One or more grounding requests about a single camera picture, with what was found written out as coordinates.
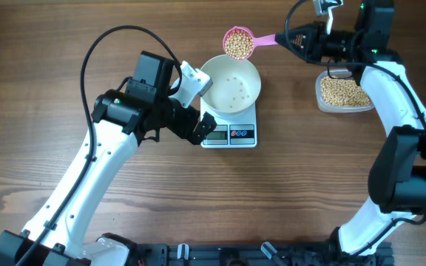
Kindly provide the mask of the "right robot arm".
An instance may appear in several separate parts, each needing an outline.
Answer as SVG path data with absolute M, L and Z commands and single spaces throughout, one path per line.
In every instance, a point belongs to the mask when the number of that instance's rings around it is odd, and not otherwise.
M 385 242 L 400 225 L 426 222 L 426 108 L 408 82 L 399 54 L 388 49 L 392 1 L 364 1 L 353 31 L 330 21 L 285 27 L 276 42 L 307 63 L 346 68 L 370 98 L 386 141 L 368 175 L 368 198 L 325 242 L 295 245 L 290 265 L 391 265 Z

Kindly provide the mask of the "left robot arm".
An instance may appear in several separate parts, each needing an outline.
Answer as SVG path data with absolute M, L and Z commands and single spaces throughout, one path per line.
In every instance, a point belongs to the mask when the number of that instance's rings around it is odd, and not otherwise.
M 210 114 L 192 106 L 212 79 L 182 63 L 172 81 L 173 66 L 142 52 L 125 91 L 111 89 L 96 99 L 83 145 L 50 198 L 20 233 L 0 235 L 0 265 L 140 264 L 137 245 L 126 238 L 105 233 L 87 244 L 84 237 L 110 183 L 150 131 L 168 128 L 197 145 L 215 128 Z

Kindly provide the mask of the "pink plastic scoop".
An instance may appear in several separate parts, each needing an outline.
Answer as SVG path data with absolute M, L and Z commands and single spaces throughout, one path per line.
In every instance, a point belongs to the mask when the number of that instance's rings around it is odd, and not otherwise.
M 254 42 L 254 48 L 252 50 L 253 51 L 257 48 L 257 47 L 265 47 L 265 46 L 273 46 L 273 45 L 277 45 L 277 42 L 275 41 L 275 34 L 272 35 L 266 35 L 263 37 L 255 37 L 253 32 L 247 28 L 247 27 L 240 27 L 240 26 L 234 26 L 232 27 L 223 37 L 223 50 L 224 50 L 224 42 L 226 40 L 226 36 L 232 31 L 232 30 L 236 30 L 236 29 L 242 29 L 245 30 L 247 33 L 249 33 L 253 39 Z

